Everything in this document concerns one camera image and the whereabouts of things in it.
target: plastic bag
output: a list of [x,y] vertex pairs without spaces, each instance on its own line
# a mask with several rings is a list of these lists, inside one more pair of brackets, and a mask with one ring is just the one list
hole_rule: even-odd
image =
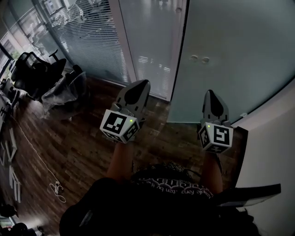
[[78,114],[89,98],[86,73],[78,75],[70,84],[66,77],[42,96],[46,119],[69,119]]

